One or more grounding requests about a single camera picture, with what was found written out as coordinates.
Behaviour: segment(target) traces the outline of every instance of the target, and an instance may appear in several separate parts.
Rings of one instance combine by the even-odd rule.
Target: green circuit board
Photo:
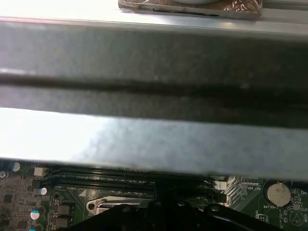
[[[61,230],[94,216],[87,206],[98,198],[154,200],[161,179],[175,182],[180,198],[193,206],[220,203],[286,231],[308,230],[308,194],[292,181],[6,162],[0,166],[0,231]],[[277,202],[283,206],[265,198],[275,184],[287,191],[286,202]]]

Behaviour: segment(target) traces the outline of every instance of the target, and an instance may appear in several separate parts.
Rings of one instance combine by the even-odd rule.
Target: reflective metal surface
[[[208,4],[219,0],[173,0],[173,1],[185,4]]]
[[[0,158],[307,179],[307,4],[281,2],[244,21],[5,1],[0,106],[63,114],[1,108]]]
[[[1,108],[0,157],[307,179],[308,131]]]
[[[280,9],[280,5],[288,3],[288,9]],[[78,2],[68,0],[50,1],[48,4],[39,0],[12,0],[6,1],[0,8],[0,20],[52,23],[68,25],[87,25],[102,27],[117,27],[126,29],[143,30],[162,30],[162,31],[181,31],[188,33],[204,33],[213,31],[215,33],[245,32],[249,36],[266,36],[279,38],[286,35],[308,35],[307,19],[308,14],[305,11],[289,11],[292,6],[300,5],[305,8],[307,3],[300,0],[265,0],[272,9],[263,9],[260,19],[256,21],[182,16],[182,15],[161,15],[161,14],[143,14],[128,13],[119,10],[117,0],[99,1],[99,0],[80,0]]]

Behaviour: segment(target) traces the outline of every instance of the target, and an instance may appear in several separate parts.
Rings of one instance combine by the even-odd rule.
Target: metal bar
[[[1,108],[0,157],[307,179],[308,131]]]
[[[38,0],[29,0],[27,3],[20,0],[5,2],[0,9],[2,20],[28,21],[38,23],[61,23],[71,25],[97,25],[91,21],[100,22],[99,26],[126,27],[147,30],[175,30],[175,31],[200,31],[200,30],[226,30],[228,32],[246,32],[248,34],[267,33],[307,35],[308,27],[303,25],[307,21],[304,13],[298,12],[303,17],[303,22],[298,20],[296,12],[281,12],[280,17],[285,17],[284,23],[265,21],[272,18],[270,9],[263,12],[261,21],[246,21],[234,19],[219,19],[210,17],[178,16],[162,14],[137,14],[127,13],[118,9],[117,0],[102,2],[98,0],[65,1],[55,0],[47,6]]]

